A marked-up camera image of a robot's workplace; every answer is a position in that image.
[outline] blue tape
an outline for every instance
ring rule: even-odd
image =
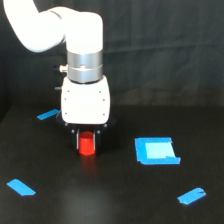
[[[14,191],[16,191],[21,196],[26,195],[34,195],[36,194],[35,191],[33,191],[31,188],[27,187],[24,183],[21,181],[15,179],[7,183],[9,187],[11,187]]]
[[[172,143],[171,138],[138,138],[135,139],[137,161],[144,165],[180,164],[181,158],[165,156],[164,158],[148,158],[146,143]]]
[[[180,164],[181,158],[179,157],[166,157],[164,159],[147,159],[141,160],[141,163],[144,165],[176,165]]]
[[[138,138],[139,141],[143,141],[144,143],[150,143],[150,142],[170,142],[173,143],[171,138]]]
[[[206,193],[201,188],[195,188],[192,191],[189,191],[188,193],[178,197],[177,199],[180,201],[180,203],[189,205],[190,203],[204,197]]]
[[[44,113],[44,114],[41,114],[41,115],[37,116],[37,118],[39,118],[40,120],[44,120],[44,119],[46,119],[48,117],[51,117],[51,116],[53,116],[55,114],[58,114],[58,113],[59,113],[59,110],[54,109],[54,110],[51,110],[47,113]]]

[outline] light blue paper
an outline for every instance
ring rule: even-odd
[[[206,193],[201,188],[195,188],[192,191],[189,191],[188,193],[178,197],[177,199],[180,201],[180,203],[189,205],[190,203],[204,197]]]
[[[37,118],[40,119],[40,120],[44,120],[44,119],[46,119],[48,117],[51,117],[51,116],[54,116],[55,114],[58,114],[58,113],[59,113],[59,110],[54,109],[54,110],[51,110],[47,113],[44,113],[44,114],[41,114],[41,115],[37,116]]]
[[[11,187],[14,191],[16,191],[21,196],[26,195],[34,195],[36,194],[35,191],[33,191],[31,188],[27,187],[24,183],[21,181],[15,179],[7,183],[9,187]]]
[[[145,143],[148,159],[165,159],[175,157],[171,143]]]

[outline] red block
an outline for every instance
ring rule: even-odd
[[[79,153],[85,156],[95,154],[94,135],[90,131],[82,132],[79,135]]]

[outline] white robot body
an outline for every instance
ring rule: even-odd
[[[103,22],[99,15],[55,7],[38,12],[33,0],[3,0],[5,13],[20,40],[39,53],[66,41],[69,52],[89,54],[103,49]]]
[[[104,124],[110,113],[110,92],[107,78],[93,84],[77,84],[64,78],[61,113],[66,123]]]

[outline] blue square tape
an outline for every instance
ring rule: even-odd
[[[171,143],[171,138],[135,139],[137,161],[144,165],[180,164]]]

